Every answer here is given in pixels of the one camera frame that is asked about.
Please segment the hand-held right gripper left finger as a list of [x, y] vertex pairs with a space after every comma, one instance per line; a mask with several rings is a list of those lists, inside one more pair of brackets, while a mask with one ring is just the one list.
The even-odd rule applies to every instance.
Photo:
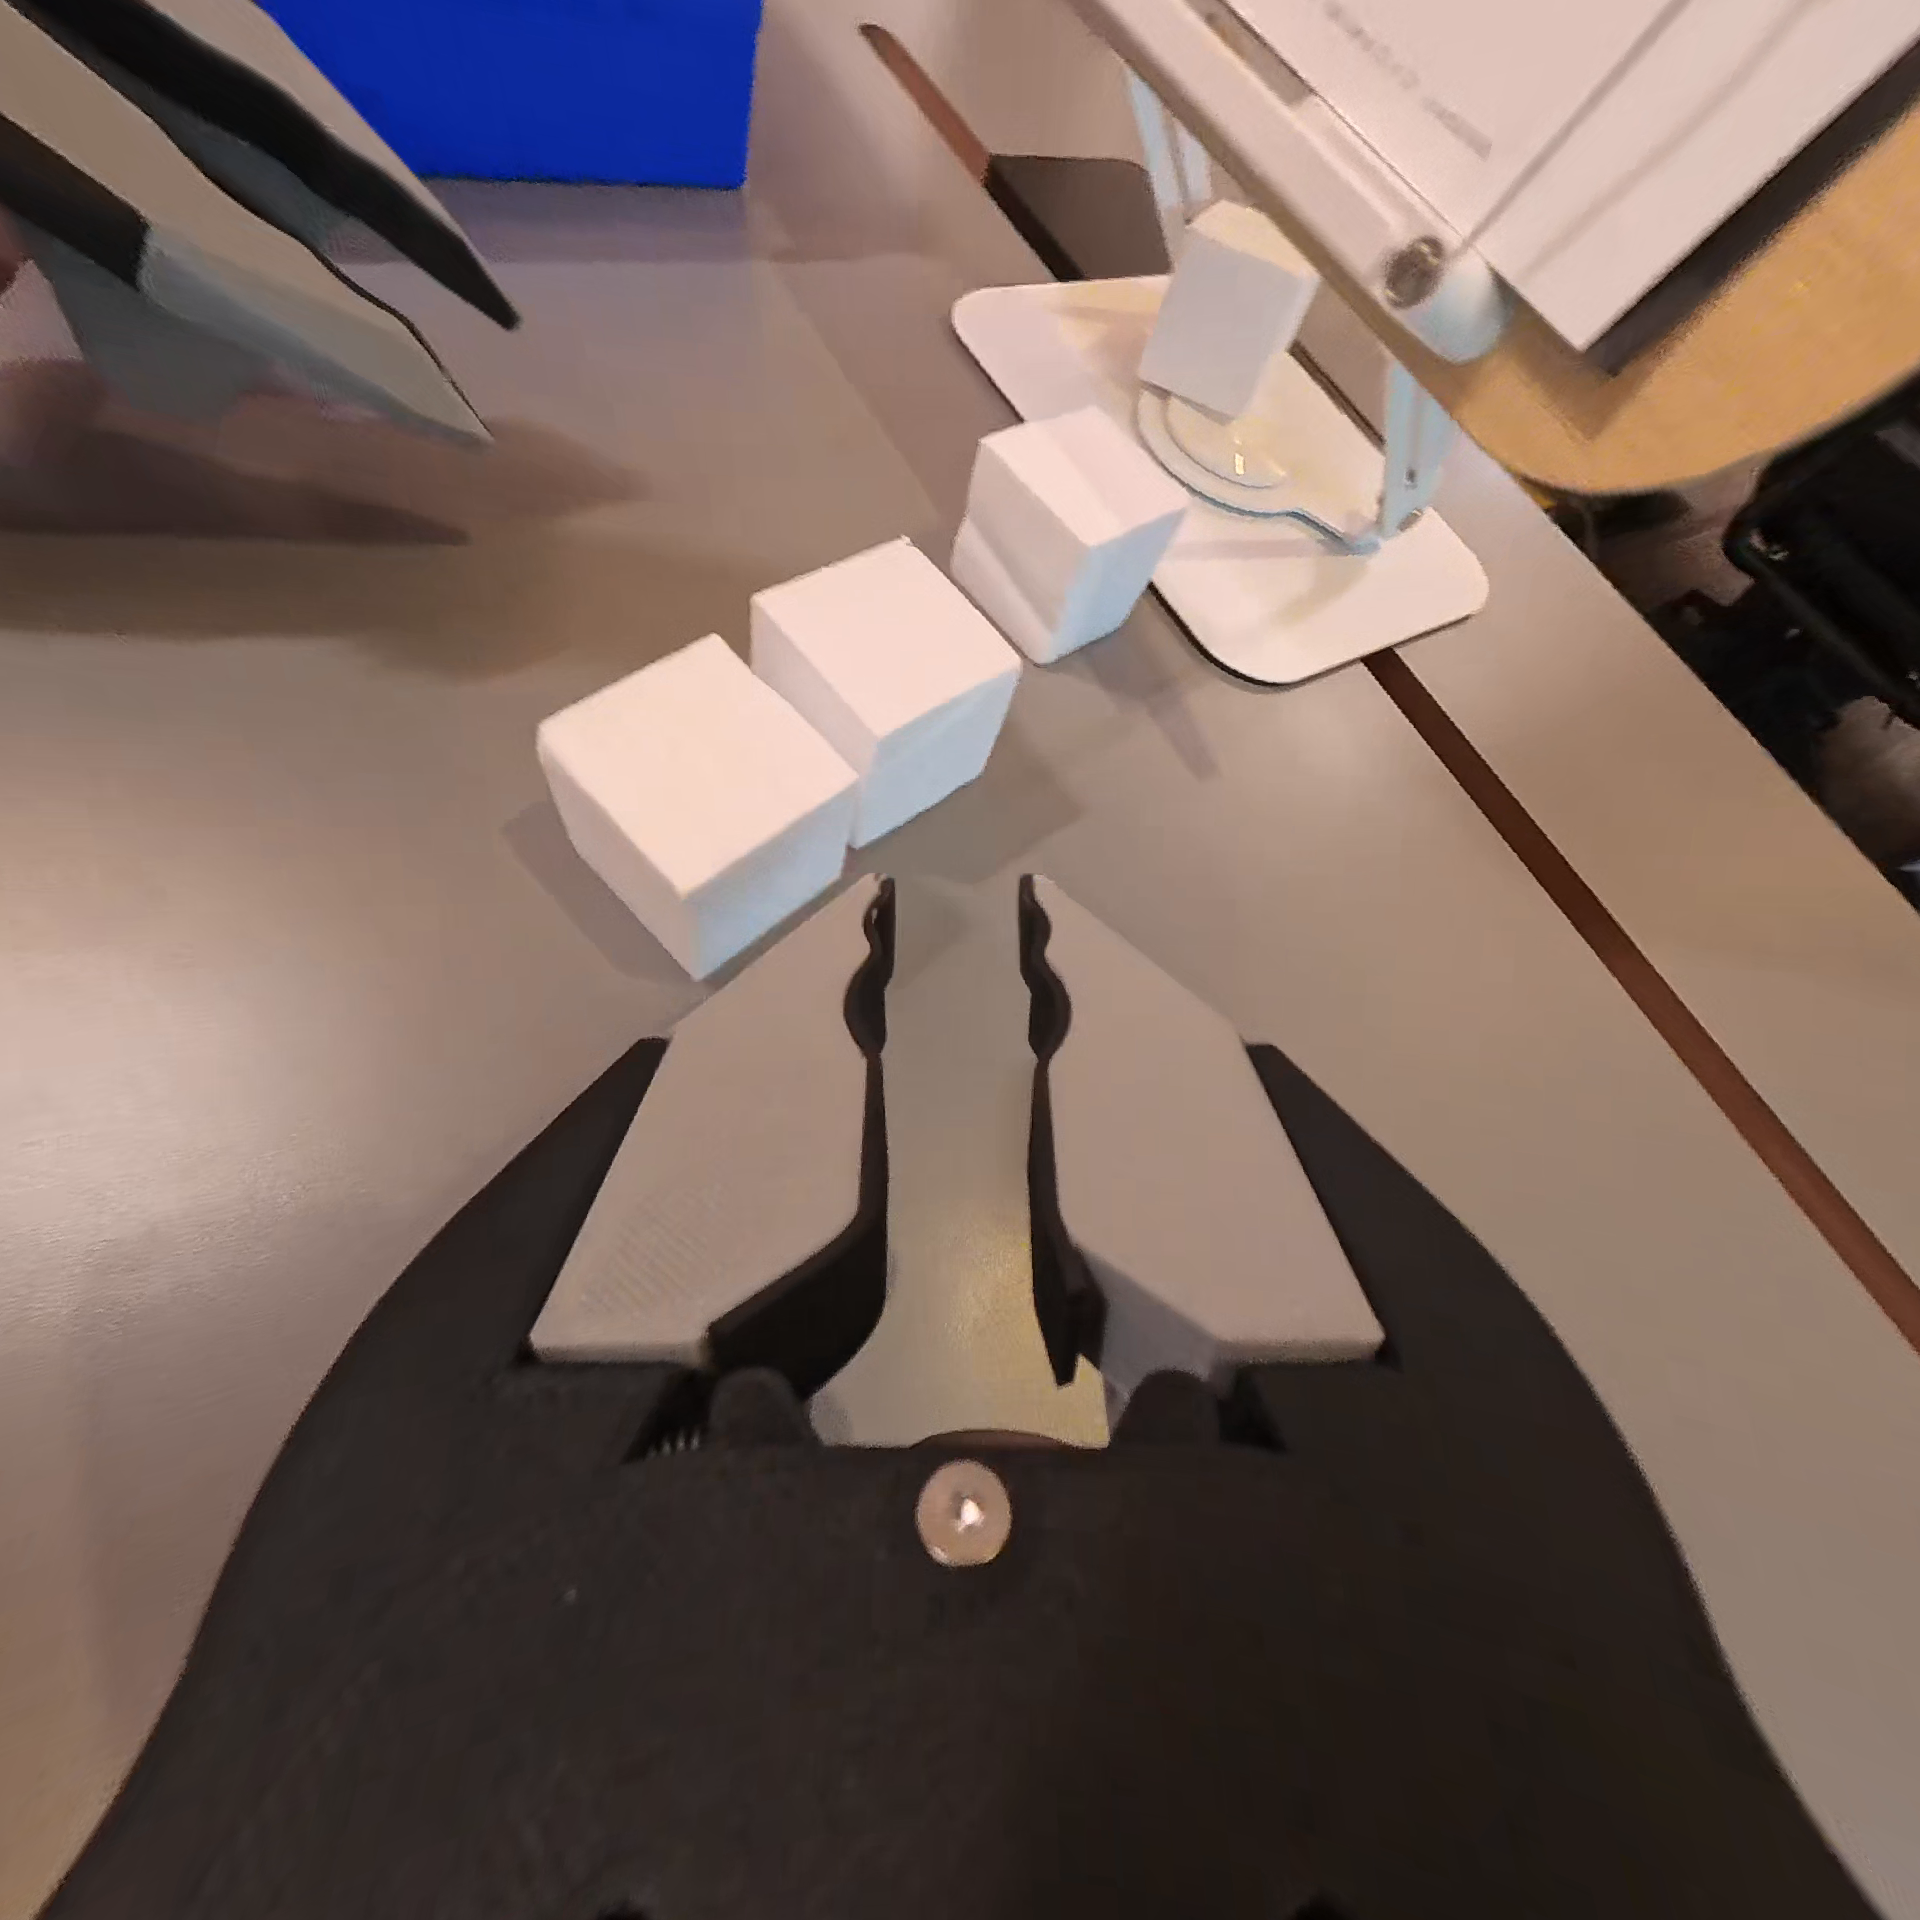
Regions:
[[866, 876], [675, 1029], [530, 1331], [545, 1363], [768, 1372], [813, 1398], [890, 1284], [896, 884]]

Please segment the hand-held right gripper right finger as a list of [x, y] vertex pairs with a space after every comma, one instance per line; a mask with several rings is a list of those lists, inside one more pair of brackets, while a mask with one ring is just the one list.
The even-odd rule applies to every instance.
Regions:
[[1051, 1373], [1224, 1387], [1386, 1345], [1237, 1027], [1051, 877], [1021, 876], [1032, 1290]]

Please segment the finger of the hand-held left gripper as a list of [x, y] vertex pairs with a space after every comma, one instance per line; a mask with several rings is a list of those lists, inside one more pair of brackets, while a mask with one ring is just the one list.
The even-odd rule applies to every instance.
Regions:
[[45, 3], [28, 19], [148, 113], [242, 204], [311, 245], [361, 223], [504, 330], [521, 323], [461, 226], [252, 3]]
[[195, 162], [33, 20], [4, 22], [4, 215], [83, 354], [138, 406], [218, 415], [285, 374], [445, 438], [490, 429], [426, 337]]

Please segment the white foam cube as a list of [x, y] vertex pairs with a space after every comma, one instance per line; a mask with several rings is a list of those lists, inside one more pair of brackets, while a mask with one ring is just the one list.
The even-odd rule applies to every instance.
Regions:
[[949, 573], [1034, 665], [1113, 636], [1184, 526], [1188, 492], [1088, 405], [986, 436]]
[[1299, 339], [1321, 278], [1260, 207], [1211, 204], [1186, 226], [1141, 381], [1216, 418], [1247, 415], [1266, 366]]
[[549, 713], [535, 755], [578, 857], [692, 980], [845, 868], [855, 769], [723, 636]]
[[905, 537], [757, 593], [749, 663], [853, 769], [850, 847], [986, 772], [1025, 665]]

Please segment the blue plastic bin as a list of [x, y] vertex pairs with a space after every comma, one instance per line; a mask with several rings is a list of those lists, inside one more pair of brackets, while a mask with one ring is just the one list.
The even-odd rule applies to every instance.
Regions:
[[268, 3], [419, 174], [737, 190], [762, 3]]

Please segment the white document stand with sheet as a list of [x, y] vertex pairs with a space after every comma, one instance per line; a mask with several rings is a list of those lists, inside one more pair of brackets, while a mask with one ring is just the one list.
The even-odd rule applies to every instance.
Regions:
[[[1576, 350], [1235, 6], [1075, 6], [1128, 70], [1169, 275], [1000, 287], [952, 318], [1021, 420], [1096, 405], [1188, 492], [1153, 589], [1237, 679], [1316, 682], [1485, 609], [1433, 506], [1457, 441], [1547, 493], [1683, 490], [1916, 379], [1916, 50]], [[1139, 374], [1216, 202], [1260, 207], [1323, 276], [1237, 418]]]

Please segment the black rectangular desk panel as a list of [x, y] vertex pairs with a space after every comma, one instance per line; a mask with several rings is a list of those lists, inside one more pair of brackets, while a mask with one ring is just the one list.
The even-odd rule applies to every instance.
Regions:
[[983, 186], [1056, 282], [1169, 275], [1160, 205], [1137, 159], [994, 153]]

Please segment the black mesh office chair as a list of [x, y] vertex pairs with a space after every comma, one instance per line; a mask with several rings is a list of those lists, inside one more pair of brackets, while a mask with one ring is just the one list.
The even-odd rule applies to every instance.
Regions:
[[1919, 906], [1919, 381], [1690, 490], [1543, 493], [1765, 755]]

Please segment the printed instruction sheet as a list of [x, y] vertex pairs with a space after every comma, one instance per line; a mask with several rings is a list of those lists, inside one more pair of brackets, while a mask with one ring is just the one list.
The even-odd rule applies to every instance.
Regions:
[[1916, 50], [1916, 3], [1255, 3], [1255, 38], [1592, 350]]

